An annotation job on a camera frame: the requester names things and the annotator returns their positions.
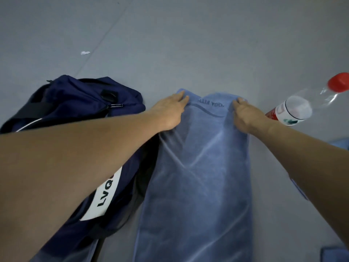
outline right arm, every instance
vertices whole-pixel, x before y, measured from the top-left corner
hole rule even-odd
[[[241,98],[233,105],[237,128],[268,147],[349,247],[349,151],[271,120]]]

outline red label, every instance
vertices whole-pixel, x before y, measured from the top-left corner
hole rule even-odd
[[[273,108],[272,110],[270,110],[267,114],[265,114],[268,118],[271,118],[273,120],[278,120],[277,116],[275,114],[275,108]]]

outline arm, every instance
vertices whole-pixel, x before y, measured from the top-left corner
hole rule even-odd
[[[349,247],[349,151],[271,120],[241,98],[233,105],[237,128],[269,148]]]
[[[141,114],[0,136],[2,260],[35,255],[143,143],[180,122],[188,102],[182,97],[172,95]]]

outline bottle label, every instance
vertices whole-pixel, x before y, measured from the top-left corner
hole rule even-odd
[[[283,102],[282,104],[278,105],[276,108],[273,110],[270,110],[267,114],[265,114],[268,118],[271,118],[273,120],[278,120],[282,124],[285,124],[286,126],[293,126],[304,119],[298,119],[292,116],[285,105],[286,101]]]

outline navy blue bag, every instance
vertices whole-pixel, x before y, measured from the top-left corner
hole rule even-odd
[[[4,123],[0,133],[137,114],[145,110],[139,92],[109,77],[77,80],[62,75],[48,82]],[[42,251],[65,257],[79,247],[88,245],[92,239],[105,238],[120,229],[132,212],[130,205],[137,201],[134,197],[134,179],[142,156],[141,148],[87,197]]]

